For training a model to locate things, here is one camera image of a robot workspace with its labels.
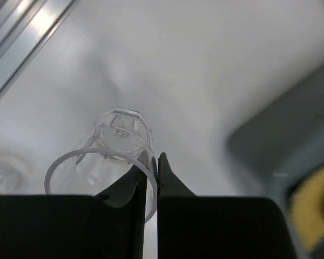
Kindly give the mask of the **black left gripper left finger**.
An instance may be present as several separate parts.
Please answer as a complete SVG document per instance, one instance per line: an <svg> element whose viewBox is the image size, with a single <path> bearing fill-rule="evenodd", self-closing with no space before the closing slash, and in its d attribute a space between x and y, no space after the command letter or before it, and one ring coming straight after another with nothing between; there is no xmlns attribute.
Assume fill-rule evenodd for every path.
<svg viewBox="0 0 324 259"><path fill-rule="evenodd" d="M132 166L96 196L0 195L0 258L142 258L146 189Z"/></svg>

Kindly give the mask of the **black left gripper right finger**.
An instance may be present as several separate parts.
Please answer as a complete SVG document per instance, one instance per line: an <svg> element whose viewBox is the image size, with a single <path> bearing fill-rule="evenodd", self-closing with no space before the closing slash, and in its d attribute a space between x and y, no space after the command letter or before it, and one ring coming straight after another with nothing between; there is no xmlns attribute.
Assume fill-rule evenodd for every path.
<svg viewBox="0 0 324 259"><path fill-rule="evenodd" d="M158 159L158 258L296 258L284 216L266 197L196 196Z"/></svg>

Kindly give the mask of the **clear glass cup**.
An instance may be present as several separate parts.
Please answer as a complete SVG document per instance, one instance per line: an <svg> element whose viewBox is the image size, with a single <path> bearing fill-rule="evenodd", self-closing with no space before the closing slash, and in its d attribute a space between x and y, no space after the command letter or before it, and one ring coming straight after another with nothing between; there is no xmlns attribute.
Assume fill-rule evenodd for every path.
<svg viewBox="0 0 324 259"><path fill-rule="evenodd" d="M114 108L98 118L75 139L48 169L44 189L51 194L100 195L111 191L110 204L118 207L128 199L119 191L129 184L115 184L136 169L147 184L145 221L157 210L157 166L152 150L152 130L142 114Z"/></svg>
<svg viewBox="0 0 324 259"><path fill-rule="evenodd" d="M26 187L26 162L19 156L0 154L0 195L21 194Z"/></svg>

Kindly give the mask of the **woven bamboo mat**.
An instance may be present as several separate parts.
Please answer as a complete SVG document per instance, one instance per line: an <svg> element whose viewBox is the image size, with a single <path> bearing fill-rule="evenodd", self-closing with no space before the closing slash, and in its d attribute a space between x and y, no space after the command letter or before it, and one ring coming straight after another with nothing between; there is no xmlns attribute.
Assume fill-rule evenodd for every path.
<svg viewBox="0 0 324 259"><path fill-rule="evenodd" d="M324 238L324 167L297 188L289 212L304 247L314 251Z"/></svg>

